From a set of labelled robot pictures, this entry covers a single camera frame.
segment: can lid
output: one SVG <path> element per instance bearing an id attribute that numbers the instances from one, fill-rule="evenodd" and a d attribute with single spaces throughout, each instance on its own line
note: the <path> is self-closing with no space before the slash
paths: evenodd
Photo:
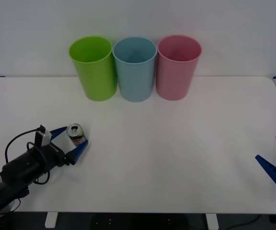
<path id="1" fill-rule="evenodd" d="M 67 134 L 69 137 L 77 137 L 82 135 L 82 128 L 79 124 L 69 125 L 67 128 Z"/>

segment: white table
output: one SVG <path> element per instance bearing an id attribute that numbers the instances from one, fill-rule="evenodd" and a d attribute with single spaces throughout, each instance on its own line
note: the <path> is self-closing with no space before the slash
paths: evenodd
<path id="1" fill-rule="evenodd" d="M 276 185 L 254 158 L 276 166 L 270 79 L 195 77 L 183 100 L 154 92 L 131 103 L 119 92 L 90 101 L 78 78 L 0 78 L 0 170 L 17 134 L 75 122 L 88 150 L 48 184 L 31 185 L 19 211 L 276 213 Z M 15 141 L 9 159 L 33 140 Z M 56 143 L 70 149 L 66 135 Z"/>

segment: plastic cup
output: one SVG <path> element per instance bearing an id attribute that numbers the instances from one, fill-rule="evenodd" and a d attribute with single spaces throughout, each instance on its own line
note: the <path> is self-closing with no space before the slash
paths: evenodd
<path id="1" fill-rule="evenodd" d="M 113 55 L 122 97 L 130 102 L 148 99 L 153 90 L 156 45 L 144 37 L 128 37 L 114 45 Z"/>
<path id="2" fill-rule="evenodd" d="M 202 53 L 201 45 L 188 36 L 172 35 L 159 42 L 158 53 L 156 92 L 166 100 L 184 98 Z"/>
<path id="3" fill-rule="evenodd" d="M 116 72 L 110 41 L 99 36 L 81 38 L 70 46 L 69 55 L 89 99 L 104 101 L 115 94 Z"/>

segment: blue cup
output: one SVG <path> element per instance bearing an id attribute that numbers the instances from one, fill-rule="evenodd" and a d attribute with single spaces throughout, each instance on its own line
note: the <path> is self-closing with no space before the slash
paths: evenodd
<path id="1" fill-rule="evenodd" d="M 114 45 L 113 55 L 121 95 L 130 102 L 142 102 L 153 91 L 157 47 L 144 37 L 128 37 Z"/>

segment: soda can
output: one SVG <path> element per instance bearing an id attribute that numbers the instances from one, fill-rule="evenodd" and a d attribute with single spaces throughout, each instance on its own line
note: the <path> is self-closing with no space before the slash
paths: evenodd
<path id="1" fill-rule="evenodd" d="M 79 124 L 69 125 L 67 128 L 67 135 L 75 146 L 79 146 L 87 140 Z"/>

